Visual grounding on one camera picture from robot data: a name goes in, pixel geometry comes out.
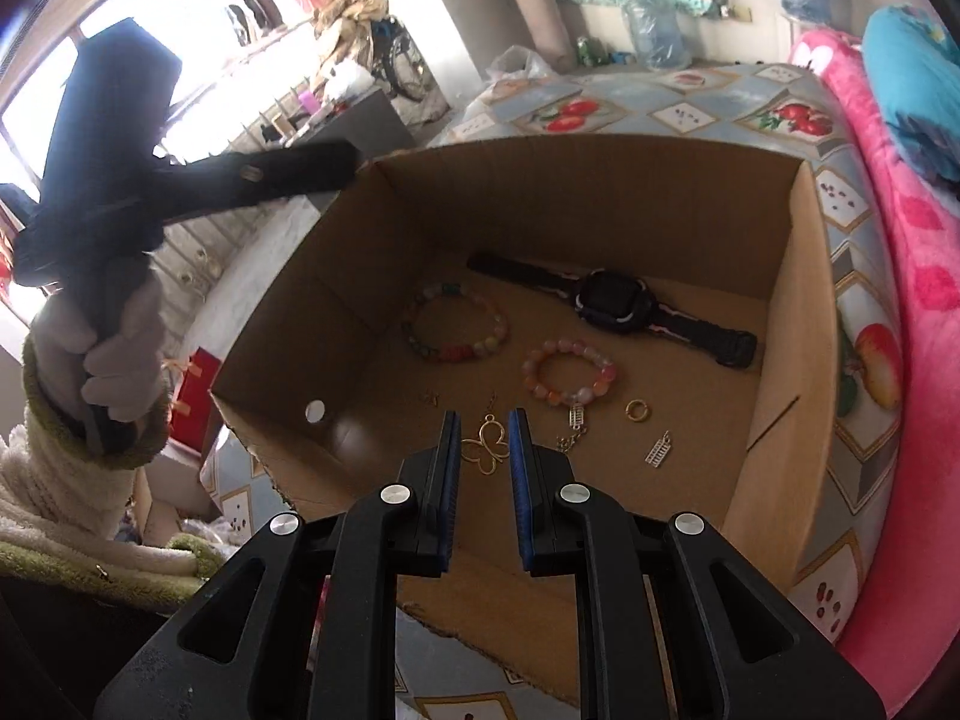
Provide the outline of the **left white gloved hand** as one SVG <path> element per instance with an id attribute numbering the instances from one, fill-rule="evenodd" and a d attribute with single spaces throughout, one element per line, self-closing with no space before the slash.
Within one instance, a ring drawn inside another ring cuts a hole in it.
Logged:
<path id="1" fill-rule="evenodd" d="M 160 307 L 163 288 L 153 271 L 122 305 L 119 330 L 104 340 L 63 289 L 32 321 L 23 351 L 25 379 L 47 405 L 80 421 L 85 406 L 102 406 L 112 421 L 145 419 L 164 392 Z"/>

